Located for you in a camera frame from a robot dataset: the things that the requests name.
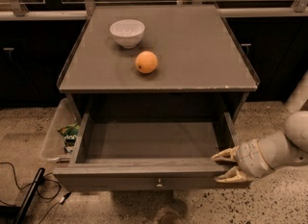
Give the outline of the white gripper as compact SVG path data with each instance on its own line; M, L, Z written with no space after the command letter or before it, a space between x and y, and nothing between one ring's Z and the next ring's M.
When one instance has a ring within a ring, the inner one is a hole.
M266 163L258 145L258 140L253 139L233 148L224 149L212 157L214 162L238 162L226 173L217 176L215 181L223 184L247 182L252 178L263 178L273 172Z

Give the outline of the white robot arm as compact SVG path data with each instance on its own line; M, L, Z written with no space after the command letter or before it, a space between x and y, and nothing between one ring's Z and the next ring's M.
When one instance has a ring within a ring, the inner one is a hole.
M292 114L284 130L262 139L253 139L227 148L212 157L214 162L234 162L236 165L217 176L217 183L233 184L253 181L285 166L308 164L308 111L301 108L308 100L308 71L287 100Z

